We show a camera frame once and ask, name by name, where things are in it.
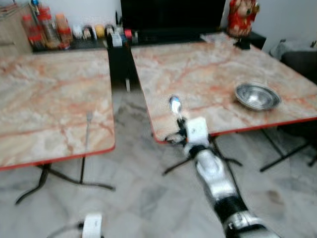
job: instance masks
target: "cable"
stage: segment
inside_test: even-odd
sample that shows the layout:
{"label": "cable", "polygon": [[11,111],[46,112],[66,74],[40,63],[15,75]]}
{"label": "cable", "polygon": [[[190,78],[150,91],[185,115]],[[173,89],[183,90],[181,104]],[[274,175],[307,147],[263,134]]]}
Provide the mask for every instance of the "cable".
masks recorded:
{"label": "cable", "polygon": [[83,229],[83,227],[84,227],[84,222],[78,222],[75,225],[65,226],[65,227],[53,232],[47,238],[54,238],[54,237],[66,232],[66,231],[70,231],[70,230],[74,230],[74,229],[78,229],[81,231]]}
{"label": "cable", "polygon": [[237,193],[239,194],[240,197],[242,197],[242,196],[241,196],[241,193],[240,193],[240,189],[239,189],[238,183],[237,183],[237,180],[236,180],[236,178],[235,178],[235,176],[234,176],[234,173],[233,173],[233,171],[232,171],[232,168],[231,168],[229,162],[228,162],[228,161],[226,160],[226,158],[222,155],[222,153],[221,153],[221,151],[220,151],[220,149],[219,149],[219,147],[218,147],[218,144],[217,144],[217,142],[216,142],[216,139],[213,138],[213,139],[211,140],[211,142],[212,142],[212,144],[214,145],[214,149],[215,149],[215,151],[217,152],[217,154],[220,156],[220,158],[221,158],[221,159],[225,162],[225,164],[227,165],[227,168],[228,168],[228,170],[229,170],[229,172],[230,172],[230,175],[231,175],[231,177],[232,177],[232,180],[233,180],[234,186],[235,186],[235,188],[236,188],[236,190],[237,190]]}

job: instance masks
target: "spice jar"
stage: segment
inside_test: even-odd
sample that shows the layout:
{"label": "spice jar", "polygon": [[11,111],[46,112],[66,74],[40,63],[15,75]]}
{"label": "spice jar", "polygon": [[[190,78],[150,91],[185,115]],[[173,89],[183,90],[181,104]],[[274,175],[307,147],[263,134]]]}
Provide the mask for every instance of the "spice jar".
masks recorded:
{"label": "spice jar", "polygon": [[83,38],[82,27],[78,25],[73,26],[73,35],[75,39],[77,40],[82,39]]}
{"label": "spice jar", "polygon": [[105,37],[105,28],[103,25],[96,25],[95,30],[96,30],[98,39]]}
{"label": "spice jar", "polygon": [[94,32],[91,26],[87,25],[83,28],[83,38],[84,40],[91,40],[94,38]]}
{"label": "spice jar", "polygon": [[56,24],[58,29],[65,30],[68,28],[67,19],[64,16],[64,14],[56,14],[55,18],[56,18]]}
{"label": "spice jar", "polygon": [[60,39],[63,43],[70,43],[73,41],[73,35],[72,35],[69,27],[65,30],[59,29],[58,33],[59,33]]}
{"label": "spice jar", "polygon": [[39,12],[40,12],[40,15],[50,15],[51,9],[49,6],[45,6],[45,5],[40,4],[39,5]]}
{"label": "spice jar", "polygon": [[47,41],[59,41],[55,31],[55,23],[52,21],[51,15],[39,15],[38,20],[43,27]]}
{"label": "spice jar", "polygon": [[25,30],[25,33],[27,34],[27,36],[31,36],[32,35],[32,29],[34,29],[36,27],[36,24],[33,21],[32,15],[28,14],[28,15],[24,15],[22,16],[22,24]]}
{"label": "spice jar", "polygon": [[41,33],[34,36],[30,36],[28,39],[32,48],[35,51],[40,51],[45,49],[45,42]]}

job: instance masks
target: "tiled floor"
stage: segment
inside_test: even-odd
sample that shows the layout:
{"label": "tiled floor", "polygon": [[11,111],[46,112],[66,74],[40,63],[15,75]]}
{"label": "tiled floor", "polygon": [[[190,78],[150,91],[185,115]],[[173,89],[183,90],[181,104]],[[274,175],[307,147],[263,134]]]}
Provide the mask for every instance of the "tiled floor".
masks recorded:
{"label": "tiled floor", "polygon": [[[184,159],[182,149],[160,145],[151,137],[140,89],[113,92],[116,149],[87,159],[85,180],[113,184],[116,192],[79,187],[49,176],[47,184],[19,206],[16,198],[35,186],[40,170],[21,168],[0,172],[0,237],[45,238],[63,227],[101,212],[107,238],[223,238],[221,225],[206,202],[193,163],[166,177],[161,172]],[[300,139],[268,132],[285,150]],[[233,165],[249,208],[285,238],[317,237],[317,165],[306,163],[316,153],[309,148],[264,174],[259,168],[278,154],[259,131],[221,136],[219,146]],[[53,167],[78,177],[81,160]],[[63,236],[78,238],[78,232]]]}

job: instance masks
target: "white wall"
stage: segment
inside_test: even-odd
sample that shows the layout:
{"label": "white wall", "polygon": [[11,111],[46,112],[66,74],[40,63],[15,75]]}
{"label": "white wall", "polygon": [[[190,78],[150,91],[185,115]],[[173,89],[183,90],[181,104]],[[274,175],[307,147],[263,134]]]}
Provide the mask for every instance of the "white wall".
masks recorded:
{"label": "white wall", "polygon": [[[317,0],[258,0],[261,11],[253,30],[267,37],[264,51],[269,51],[281,39],[312,42],[317,37]],[[230,0],[226,3],[228,14]],[[222,26],[227,24],[222,19]]]}
{"label": "white wall", "polygon": [[120,0],[40,0],[52,14],[64,13],[70,25],[115,23],[115,11],[121,15]]}

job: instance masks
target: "television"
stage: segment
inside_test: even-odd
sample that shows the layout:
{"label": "television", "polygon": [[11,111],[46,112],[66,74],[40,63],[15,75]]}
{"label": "television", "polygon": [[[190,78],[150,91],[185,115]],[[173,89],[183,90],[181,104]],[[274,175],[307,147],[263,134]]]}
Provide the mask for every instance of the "television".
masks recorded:
{"label": "television", "polygon": [[138,31],[186,29],[208,32],[220,26],[226,0],[121,0],[123,27]]}

